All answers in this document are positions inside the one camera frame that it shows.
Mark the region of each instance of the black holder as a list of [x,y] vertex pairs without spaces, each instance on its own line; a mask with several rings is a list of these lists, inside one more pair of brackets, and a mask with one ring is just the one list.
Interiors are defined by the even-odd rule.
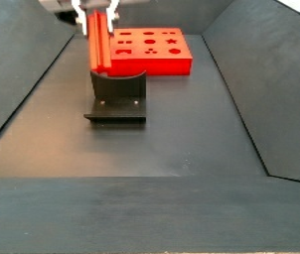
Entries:
[[145,120],[145,72],[136,76],[108,77],[90,72],[93,103],[89,114],[96,120]]

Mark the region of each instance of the red shape sorter board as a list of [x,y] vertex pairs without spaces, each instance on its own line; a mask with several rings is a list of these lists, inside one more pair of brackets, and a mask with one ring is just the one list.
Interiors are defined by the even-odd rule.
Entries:
[[136,75],[144,70],[147,75],[190,74],[192,57],[180,29],[115,29],[108,36],[104,24],[103,14],[88,17],[90,70],[109,76]]

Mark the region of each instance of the circular hole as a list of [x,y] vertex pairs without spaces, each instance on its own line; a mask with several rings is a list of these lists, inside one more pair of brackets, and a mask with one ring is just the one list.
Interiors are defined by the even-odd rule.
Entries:
[[144,43],[145,43],[145,44],[153,44],[153,43],[155,43],[155,40],[144,40]]
[[180,50],[178,50],[178,49],[171,49],[168,52],[169,52],[171,54],[178,54],[178,53],[180,52]]

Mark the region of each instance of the hole in red board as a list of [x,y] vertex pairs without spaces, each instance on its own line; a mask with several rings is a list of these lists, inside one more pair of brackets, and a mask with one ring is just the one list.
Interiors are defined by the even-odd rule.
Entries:
[[172,39],[165,40],[165,42],[167,42],[167,44],[176,44],[176,40],[172,40]]
[[145,44],[153,44],[153,43],[155,43],[155,40],[144,40],[144,43],[145,43]]
[[171,50],[168,50],[168,52],[169,52],[171,54],[178,54],[178,53],[180,52],[180,50],[178,50],[178,49],[171,49]]
[[145,54],[156,54],[157,52],[155,52],[152,49],[148,49],[147,52],[144,52]]
[[131,50],[116,50],[115,53],[119,54],[131,54]]

